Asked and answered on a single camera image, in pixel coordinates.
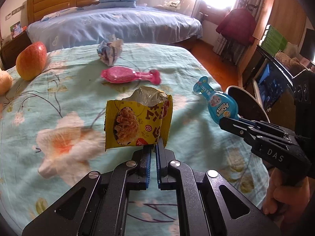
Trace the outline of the person's right hand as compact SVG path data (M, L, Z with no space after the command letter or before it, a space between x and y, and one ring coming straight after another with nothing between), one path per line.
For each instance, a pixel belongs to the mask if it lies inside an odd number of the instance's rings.
M301 186L285 186L283 180L284 173L275 168L263 202L263 213L274 214L278 210L277 202L280 202L288 206L283 214L283 222L293 224L301 217L310 200L309 179L304 178Z

